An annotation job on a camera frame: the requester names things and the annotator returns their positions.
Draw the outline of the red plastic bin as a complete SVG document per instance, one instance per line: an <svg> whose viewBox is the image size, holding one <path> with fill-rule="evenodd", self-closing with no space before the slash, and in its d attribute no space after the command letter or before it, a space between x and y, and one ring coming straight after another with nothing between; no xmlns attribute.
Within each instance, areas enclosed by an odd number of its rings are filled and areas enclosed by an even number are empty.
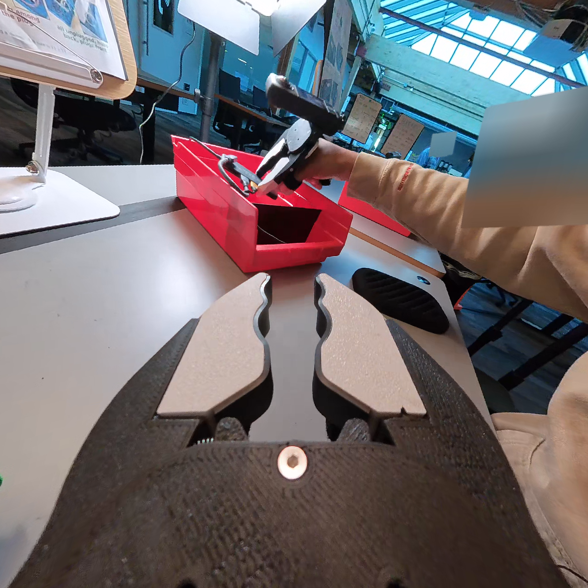
<svg viewBox="0 0 588 588"><path fill-rule="evenodd" d="M343 185L342 192L338 200L338 204L340 206L402 236L409 237L411 235L411 232L408 229L385 215L380 210L374 208L372 205L366 202L351 197L348 194L348 186L348 182L345 182Z"/></svg>
<svg viewBox="0 0 588 588"><path fill-rule="evenodd" d="M352 213L302 184L292 194L243 196L218 168L219 156L254 172L262 157L193 138L171 136L177 195L245 273L319 263L341 253Z"/></svg>

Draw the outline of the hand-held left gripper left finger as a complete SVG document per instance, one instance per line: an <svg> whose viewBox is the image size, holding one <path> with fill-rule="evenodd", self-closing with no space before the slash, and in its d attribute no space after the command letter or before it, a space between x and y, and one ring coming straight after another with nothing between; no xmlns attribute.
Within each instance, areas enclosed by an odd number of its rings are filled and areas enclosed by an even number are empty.
<svg viewBox="0 0 588 588"><path fill-rule="evenodd" d="M199 318L157 408L162 418L258 419L273 398L270 276L261 272Z"/></svg>

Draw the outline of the black table frame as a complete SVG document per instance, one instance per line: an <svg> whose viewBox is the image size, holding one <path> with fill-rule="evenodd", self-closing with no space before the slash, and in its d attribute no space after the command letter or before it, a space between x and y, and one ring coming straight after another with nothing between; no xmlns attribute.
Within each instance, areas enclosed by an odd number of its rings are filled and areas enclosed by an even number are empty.
<svg viewBox="0 0 588 588"><path fill-rule="evenodd" d="M509 392L533 386L534 394L553 393L587 352L587 320L530 300L499 308L471 297L457 317L474 366Z"/></svg>

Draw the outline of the person's right forearm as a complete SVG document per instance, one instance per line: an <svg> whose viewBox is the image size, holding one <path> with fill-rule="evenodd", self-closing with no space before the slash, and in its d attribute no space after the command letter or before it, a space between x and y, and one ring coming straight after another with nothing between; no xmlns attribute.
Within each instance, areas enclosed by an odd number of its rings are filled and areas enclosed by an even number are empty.
<svg viewBox="0 0 588 588"><path fill-rule="evenodd" d="M467 179L358 155L348 194L512 294L587 321L587 225L463 228Z"/></svg>

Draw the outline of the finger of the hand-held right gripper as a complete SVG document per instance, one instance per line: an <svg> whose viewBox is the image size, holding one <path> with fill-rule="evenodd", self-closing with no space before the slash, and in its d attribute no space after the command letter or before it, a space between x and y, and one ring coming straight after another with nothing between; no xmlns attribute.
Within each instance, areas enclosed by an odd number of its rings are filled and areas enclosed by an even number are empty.
<svg viewBox="0 0 588 588"><path fill-rule="evenodd" d="M298 161L297 131L286 130L272 146L257 168L260 180L296 180L295 168Z"/></svg>
<svg viewBox="0 0 588 588"><path fill-rule="evenodd" d="M297 156L266 156L258 167L258 191L263 194L294 192L302 184L295 177Z"/></svg>

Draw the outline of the person's right hand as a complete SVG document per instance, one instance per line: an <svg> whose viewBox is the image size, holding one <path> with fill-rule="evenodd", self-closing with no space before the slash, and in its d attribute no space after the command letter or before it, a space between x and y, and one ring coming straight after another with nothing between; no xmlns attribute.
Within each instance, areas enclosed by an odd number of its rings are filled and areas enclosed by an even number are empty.
<svg viewBox="0 0 588 588"><path fill-rule="evenodd" d="M321 180L349 181L359 153L319 139L315 150L305 159L294 176L300 182L308 182L321 189Z"/></svg>

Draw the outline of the brown notice board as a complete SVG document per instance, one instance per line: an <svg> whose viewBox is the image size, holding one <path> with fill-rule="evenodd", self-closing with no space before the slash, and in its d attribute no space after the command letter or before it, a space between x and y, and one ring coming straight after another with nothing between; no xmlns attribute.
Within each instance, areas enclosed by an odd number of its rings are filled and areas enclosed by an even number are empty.
<svg viewBox="0 0 588 588"><path fill-rule="evenodd" d="M365 144L382 109L380 101L363 93L356 94L350 114L345 121L342 134L353 141Z"/></svg>
<svg viewBox="0 0 588 588"><path fill-rule="evenodd" d="M389 153L397 153L400 159L405 159L423 129L422 123L406 114L400 114L380 152L385 156Z"/></svg>

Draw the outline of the black ribbed oval pad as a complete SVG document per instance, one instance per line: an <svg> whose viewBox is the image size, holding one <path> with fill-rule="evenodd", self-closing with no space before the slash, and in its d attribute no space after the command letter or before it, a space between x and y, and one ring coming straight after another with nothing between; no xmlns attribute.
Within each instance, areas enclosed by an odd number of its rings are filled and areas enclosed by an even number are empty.
<svg viewBox="0 0 588 588"><path fill-rule="evenodd" d="M427 291L375 269L357 269L353 290L381 314L432 334L445 334L450 322L438 301Z"/></svg>

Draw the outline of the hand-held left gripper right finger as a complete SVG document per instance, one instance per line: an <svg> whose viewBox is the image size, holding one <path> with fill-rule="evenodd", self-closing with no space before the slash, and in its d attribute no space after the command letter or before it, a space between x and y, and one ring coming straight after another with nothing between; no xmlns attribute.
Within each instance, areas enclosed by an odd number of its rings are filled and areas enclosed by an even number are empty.
<svg viewBox="0 0 588 588"><path fill-rule="evenodd" d="M320 383L375 418L421 418L426 408L383 315L331 276L316 276Z"/></svg>

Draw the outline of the black office chair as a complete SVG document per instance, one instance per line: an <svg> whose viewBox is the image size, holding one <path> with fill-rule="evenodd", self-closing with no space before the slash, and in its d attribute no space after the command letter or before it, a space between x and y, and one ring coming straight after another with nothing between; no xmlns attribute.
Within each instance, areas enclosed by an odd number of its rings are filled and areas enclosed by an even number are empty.
<svg viewBox="0 0 588 588"><path fill-rule="evenodd" d="M240 100L240 78L224 70L219 71L219 95L238 103ZM213 129L229 139L232 149L242 149L246 145L257 145L260 141L258 125L244 111L218 101Z"/></svg>

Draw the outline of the white stand with instruction board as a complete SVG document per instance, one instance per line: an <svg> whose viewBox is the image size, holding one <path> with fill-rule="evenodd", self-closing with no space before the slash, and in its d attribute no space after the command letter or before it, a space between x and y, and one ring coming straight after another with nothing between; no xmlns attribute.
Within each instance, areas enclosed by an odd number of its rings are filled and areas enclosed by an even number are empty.
<svg viewBox="0 0 588 588"><path fill-rule="evenodd" d="M122 99L137 69L122 1L1 1L1 76L38 84L33 153L1 168L1 236L110 219L120 209L49 170L55 91Z"/></svg>

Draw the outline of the white light panel on pole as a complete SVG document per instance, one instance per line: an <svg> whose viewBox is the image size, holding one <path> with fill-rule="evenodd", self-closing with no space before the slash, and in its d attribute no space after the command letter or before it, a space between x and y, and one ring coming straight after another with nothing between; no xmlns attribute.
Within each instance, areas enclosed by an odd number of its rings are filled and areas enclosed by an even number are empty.
<svg viewBox="0 0 588 588"><path fill-rule="evenodd" d="M269 16L273 55L279 55L285 62L278 66L278 72L287 76L290 54L298 41L299 31L324 4L325 1L178 1L178 12L210 34L208 80L199 98L201 141L209 141L223 41L230 41L258 55L260 15Z"/></svg>

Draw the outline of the hanging brown banner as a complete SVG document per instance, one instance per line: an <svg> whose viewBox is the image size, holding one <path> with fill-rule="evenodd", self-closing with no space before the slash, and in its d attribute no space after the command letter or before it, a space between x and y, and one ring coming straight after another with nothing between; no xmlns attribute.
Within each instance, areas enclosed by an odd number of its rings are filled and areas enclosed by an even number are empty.
<svg viewBox="0 0 588 588"><path fill-rule="evenodd" d="M349 48L352 8L349 1L327 1L324 16L324 59L320 75L319 97L339 111L343 76Z"/></svg>

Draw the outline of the person's beige clothing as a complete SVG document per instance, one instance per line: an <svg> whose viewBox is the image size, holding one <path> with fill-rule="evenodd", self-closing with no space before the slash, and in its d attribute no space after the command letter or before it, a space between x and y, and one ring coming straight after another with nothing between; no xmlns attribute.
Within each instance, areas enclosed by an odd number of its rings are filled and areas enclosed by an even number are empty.
<svg viewBox="0 0 588 588"><path fill-rule="evenodd" d="M549 554L570 586L587 587L587 354L563 376L546 415L491 418Z"/></svg>

